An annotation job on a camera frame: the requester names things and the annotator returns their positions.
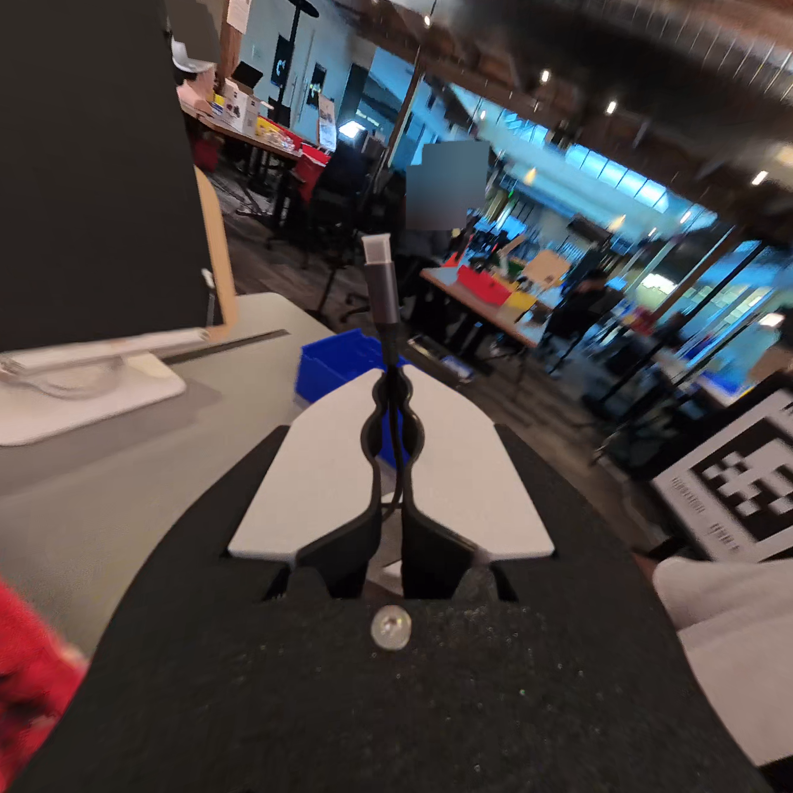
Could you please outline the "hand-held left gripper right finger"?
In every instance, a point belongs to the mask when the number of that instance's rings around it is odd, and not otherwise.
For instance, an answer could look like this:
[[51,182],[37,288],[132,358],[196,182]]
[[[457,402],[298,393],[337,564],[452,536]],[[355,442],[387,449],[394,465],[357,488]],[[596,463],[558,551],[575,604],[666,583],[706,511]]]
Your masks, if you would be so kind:
[[485,561],[549,558],[555,547],[495,423],[461,393],[402,368],[418,439],[411,496],[420,516],[472,545]]

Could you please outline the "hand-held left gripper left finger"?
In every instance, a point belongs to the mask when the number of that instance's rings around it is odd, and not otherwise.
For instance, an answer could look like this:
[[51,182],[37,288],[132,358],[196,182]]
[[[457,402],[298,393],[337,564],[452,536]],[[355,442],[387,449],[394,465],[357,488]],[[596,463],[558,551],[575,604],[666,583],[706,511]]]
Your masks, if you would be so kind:
[[231,556],[297,562],[337,530],[379,524],[379,470],[364,450],[364,431],[380,380],[379,369],[368,370],[292,422],[229,542]]

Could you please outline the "blue storage bin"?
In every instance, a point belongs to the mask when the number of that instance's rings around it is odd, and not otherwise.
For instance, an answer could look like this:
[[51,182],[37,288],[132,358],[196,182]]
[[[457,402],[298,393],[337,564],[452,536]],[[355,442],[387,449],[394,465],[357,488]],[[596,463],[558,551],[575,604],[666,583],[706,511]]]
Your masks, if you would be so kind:
[[[376,415],[367,422],[364,431],[364,450],[370,453],[374,460],[376,456],[382,455],[383,445],[392,446],[385,402],[385,365],[382,361],[380,341],[366,337],[360,331],[354,331],[332,335],[325,340],[305,345],[297,372],[296,392],[299,396],[308,397],[310,402],[316,402],[371,369],[381,371],[381,380],[374,390],[375,401],[378,404]],[[410,452],[416,449],[418,429],[407,408],[410,387],[403,374],[401,374],[401,386],[405,486],[410,479],[409,457]],[[391,457],[395,469],[393,451]]]

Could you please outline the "grey USB hub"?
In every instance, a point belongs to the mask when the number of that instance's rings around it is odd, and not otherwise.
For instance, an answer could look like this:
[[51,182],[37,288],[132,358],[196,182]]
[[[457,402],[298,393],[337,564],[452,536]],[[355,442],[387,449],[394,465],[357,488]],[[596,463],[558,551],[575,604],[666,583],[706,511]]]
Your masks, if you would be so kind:
[[389,437],[394,454],[396,480],[391,501],[383,507],[388,519],[401,506],[404,494],[405,454],[401,425],[401,367],[399,335],[401,309],[395,266],[392,261],[390,235],[362,237],[364,277],[369,294],[370,313],[381,343],[385,365],[385,402],[389,420]]

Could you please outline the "red storage bin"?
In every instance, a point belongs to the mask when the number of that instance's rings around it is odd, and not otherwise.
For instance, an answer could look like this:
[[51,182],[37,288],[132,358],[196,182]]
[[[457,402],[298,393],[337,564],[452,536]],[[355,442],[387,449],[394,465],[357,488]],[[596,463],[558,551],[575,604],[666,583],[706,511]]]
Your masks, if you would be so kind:
[[69,708],[88,660],[1,583],[1,791],[7,791]]

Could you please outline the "grey desk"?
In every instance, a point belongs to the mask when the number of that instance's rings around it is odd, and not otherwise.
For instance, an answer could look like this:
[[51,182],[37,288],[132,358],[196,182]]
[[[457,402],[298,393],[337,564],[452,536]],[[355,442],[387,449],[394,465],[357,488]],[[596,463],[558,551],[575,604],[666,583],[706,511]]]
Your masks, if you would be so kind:
[[305,341],[324,328],[274,293],[240,298],[252,333],[230,344],[167,352],[182,395],[28,446],[2,449],[2,582],[79,649],[96,649],[152,550],[185,512],[252,450],[253,472],[221,496],[231,518],[199,508],[221,529],[210,563],[232,560],[317,570],[336,597],[354,597],[381,534],[357,522],[299,553],[297,562],[234,558],[229,542],[289,428]]

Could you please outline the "silver metal tray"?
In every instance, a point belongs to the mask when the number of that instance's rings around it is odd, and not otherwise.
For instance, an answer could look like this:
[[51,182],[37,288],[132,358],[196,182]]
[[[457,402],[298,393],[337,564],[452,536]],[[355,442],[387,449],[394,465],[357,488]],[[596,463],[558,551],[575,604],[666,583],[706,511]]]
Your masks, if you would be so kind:
[[428,335],[412,335],[408,338],[407,344],[414,352],[453,375],[459,384],[467,385],[476,379],[477,371],[470,364],[462,361]]

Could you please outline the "small red bin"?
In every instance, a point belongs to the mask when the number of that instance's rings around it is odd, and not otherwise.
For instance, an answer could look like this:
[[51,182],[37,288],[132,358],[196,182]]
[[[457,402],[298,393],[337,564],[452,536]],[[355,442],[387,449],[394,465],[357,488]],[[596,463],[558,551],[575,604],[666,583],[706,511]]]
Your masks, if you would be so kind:
[[468,265],[457,270],[457,282],[478,300],[500,308],[510,298],[512,290],[488,271],[476,271]]

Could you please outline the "black office chair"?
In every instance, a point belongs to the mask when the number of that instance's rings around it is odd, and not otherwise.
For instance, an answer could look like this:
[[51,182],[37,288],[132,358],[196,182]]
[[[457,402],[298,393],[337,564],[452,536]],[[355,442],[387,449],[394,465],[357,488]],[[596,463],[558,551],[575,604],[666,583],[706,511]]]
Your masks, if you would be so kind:
[[352,256],[362,193],[368,185],[369,161],[356,147],[339,142],[317,179],[306,209],[304,265],[317,254],[329,267],[328,280],[314,309],[314,319],[328,322],[325,305],[336,276]]

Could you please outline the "long wooden table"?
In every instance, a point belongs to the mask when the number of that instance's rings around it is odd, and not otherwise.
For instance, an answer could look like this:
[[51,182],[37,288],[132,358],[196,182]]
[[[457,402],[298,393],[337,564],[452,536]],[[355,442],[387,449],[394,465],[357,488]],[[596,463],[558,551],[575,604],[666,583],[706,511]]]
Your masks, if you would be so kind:
[[[306,145],[302,140],[295,145],[292,134],[277,124],[264,120],[265,131],[253,134],[241,133],[223,121],[217,114],[205,113],[203,109],[180,102],[182,111],[193,118],[205,130],[225,141],[236,141],[250,151],[247,165],[237,183],[242,192],[239,197],[242,207],[237,214],[257,221],[271,231],[270,246],[277,240],[290,241],[288,227],[289,211],[310,201],[313,189],[327,166],[330,157]],[[273,167],[278,175],[273,192],[271,209],[266,212],[257,202],[262,186],[260,171]]]

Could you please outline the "wood-framed black board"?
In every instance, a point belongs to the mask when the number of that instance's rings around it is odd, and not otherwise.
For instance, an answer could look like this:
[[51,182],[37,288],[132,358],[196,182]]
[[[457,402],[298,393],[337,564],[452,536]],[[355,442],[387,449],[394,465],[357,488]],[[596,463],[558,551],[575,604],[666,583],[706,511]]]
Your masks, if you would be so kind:
[[165,31],[164,2],[2,2],[2,354],[235,322]]

